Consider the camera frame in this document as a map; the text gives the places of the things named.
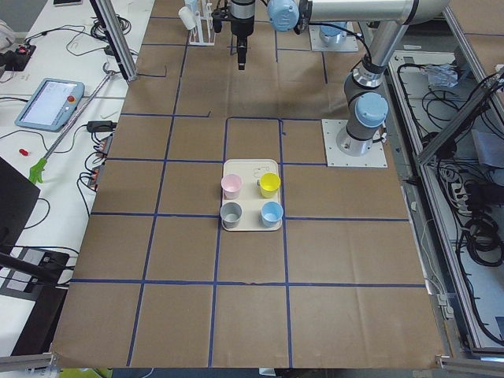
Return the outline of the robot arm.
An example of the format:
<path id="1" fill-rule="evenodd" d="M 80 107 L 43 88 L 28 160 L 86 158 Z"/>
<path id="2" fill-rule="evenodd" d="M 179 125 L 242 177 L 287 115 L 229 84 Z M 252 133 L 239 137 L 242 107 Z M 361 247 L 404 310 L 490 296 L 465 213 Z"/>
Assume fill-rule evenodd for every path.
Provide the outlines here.
<path id="1" fill-rule="evenodd" d="M 353 157 L 367 154 L 375 132 L 386 120 L 389 105 L 381 88 L 384 72 L 407 28 L 398 21 L 382 21 L 369 50 L 346 78 L 349 118 L 336 137 L 343 153 Z"/>
<path id="2" fill-rule="evenodd" d="M 420 24 L 438 16 L 448 1 L 269 1 L 269 23 L 278 32 L 290 30 L 300 34 L 309 24 L 340 21 L 379 21 L 380 26 L 362 67 L 381 74 L 387 66 L 396 43 L 411 24 Z M 255 2 L 226 1 L 212 12 L 216 33 L 224 22 L 231 24 L 237 37 L 239 69 L 245 69 L 247 37 L 254 31 Z"/>

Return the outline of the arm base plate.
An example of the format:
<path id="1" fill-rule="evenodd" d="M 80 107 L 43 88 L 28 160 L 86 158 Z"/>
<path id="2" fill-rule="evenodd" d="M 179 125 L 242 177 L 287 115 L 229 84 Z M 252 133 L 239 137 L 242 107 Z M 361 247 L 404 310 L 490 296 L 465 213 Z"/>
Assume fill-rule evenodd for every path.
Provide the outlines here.
<path id="1" fill-rule="evenodd" d="M 312 51 L 351 53 L 359 49 L 356 38 L 338 28 L 311 25 L 309 37 Z"/>
<path id="2" fill-rule="evenodd" d="M 387 159 L 380 133 L 359 141 L 347 133 L 347 120 L 322 119 L 322 135 L 327 166 L 330 168 L 385 169 Z"/>

